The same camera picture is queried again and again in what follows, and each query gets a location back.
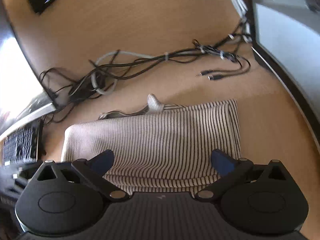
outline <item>black keyboard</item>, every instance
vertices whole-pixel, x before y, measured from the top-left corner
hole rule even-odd
[[[40,121],[36,120],[19,128],[4,141],[3,164],[31,163],[37,161]]]

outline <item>cable bundle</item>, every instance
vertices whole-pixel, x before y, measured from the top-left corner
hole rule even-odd
[[[85,75],[79,80],[74,80],[72,78],[69,78],[68,76],[66,76],[56,68],[50,68],[47,71],[43,71],[39,76],[39,79],[42,85],[44,85],[43,84],[44,79],[49,73],[55,73],[63,77],[68,82],[70,82],[69,85],[63,86],[54,92],[50,88],[48,88],[49,92],[51,93],[51,96],[54,98],[57,98],[59,96],[59,92],[61,90],[69,88],[69,91],[68,91],[69,101],[67,102],[66,105],[60,106],[55,113],[50,114],[51,117],[49,121],[45,123],[48,124],[51,122],[55,122],[55,123],[62,122],[70,114],[70,112],[74,109],[74,107],[79,103],[83,102],[84,100],[97,99],[101,95],[110,94],[114,90],[118,80],[128,80],[128,79],[137,77],[163,62],[172,61],[179,64],[187,64],[187,63],[194,62],[203,56],[207,56],[207,55],[219,56],[222,59],[226,58],[233,63],[239,64],[240,66],[239,69],[237,70],[222,70],[222,69],[204,70],[199,75],[208,75],[210,73],[218,73],[213,76],[209,76],[210,80],[217,80],[217,79],[221,79],[229,76],[244,74],[249,71],[251,66],[250,62],[247,59],[236,54],[240,44],[243,42],[244,36],[250,37],[248,34],[244,33],[244,23],[240,21],[237,27],[235,28],[235,30],[233,31],[233,33],[229,34],[222,41],[219,41],[214,45],[201,45],[197,40],[193,40],[193,44],[195,46],[194,48],[181,49],[171,53],[165,53],[163,55],[159,55],[156,57],[145,55],[145,54],[137,54],[133,52],[121,51],[121,50],[109,52],[103,55],[102,57],[100,57],[96,62],[89,60],[89,62],[93,66],[93,69],[87,75]],[[237,37],[239,37],[240,39],[233,52],[225,52],[219,49],[219,47],[221,47],[222,45],[228,42],[234,41],[235,38]],[[124,64],[114,63],[115,59],[120,54],[132,55],[132,56],[136,56],[137,58],[129,63],[124,63]],[[108,56],[112,56],[109,63],[99,65],[99,62]],[[244,68],[240,60],[245,60],[248,63],[248,67]],[[135,68],[143,67],[144,65],[147,65],[147,66],[144,67],[142,70],[138,70],[138,71],[135,71],[134,73],[131,73],[135,70]],[[64,110],[69,105],[71,105],[71,107],[67,112],[67,114],[62,119],[55,120],[54,115]]]

